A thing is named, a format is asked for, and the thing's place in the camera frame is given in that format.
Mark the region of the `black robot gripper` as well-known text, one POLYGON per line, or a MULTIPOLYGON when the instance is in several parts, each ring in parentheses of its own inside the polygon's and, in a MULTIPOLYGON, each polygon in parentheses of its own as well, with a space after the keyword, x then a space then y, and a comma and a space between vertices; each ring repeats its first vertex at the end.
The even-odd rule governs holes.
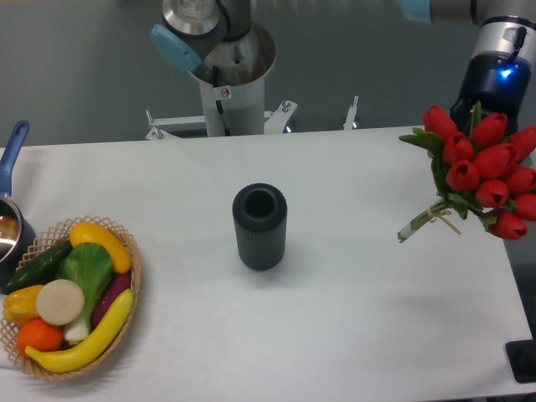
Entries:
POLYGON ((451 119, 458 129, 468 134, 472 110, 481 104, 482 115, 503 113, 508 117, 508 135, 518 130, 518 113, 532 72, 520 58, 508 63, 498 54, 479 54, 468 67, 456 102, 450 108, 451 119))

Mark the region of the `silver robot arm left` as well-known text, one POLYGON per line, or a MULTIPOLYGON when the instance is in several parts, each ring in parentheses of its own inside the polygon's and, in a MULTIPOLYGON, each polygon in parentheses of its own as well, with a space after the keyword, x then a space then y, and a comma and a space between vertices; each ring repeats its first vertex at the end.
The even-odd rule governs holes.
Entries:
POLYGON ((153 26, 155 50, 198 83, 211 137, 265 131, 265 78, 276 59, 249 1, 165 1, 153 26))

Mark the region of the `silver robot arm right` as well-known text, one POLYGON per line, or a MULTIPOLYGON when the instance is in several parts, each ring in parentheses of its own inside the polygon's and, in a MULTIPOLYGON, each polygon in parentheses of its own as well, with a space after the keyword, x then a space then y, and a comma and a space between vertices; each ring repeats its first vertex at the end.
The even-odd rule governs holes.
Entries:
POLYGON ((403 1, 411 20, 470 22, 480 28, 455 103, 452 120, 468 134, 476 116, 503 113, 507 133, 518 130, 518 113, 535 70, 534 1, 403 1))

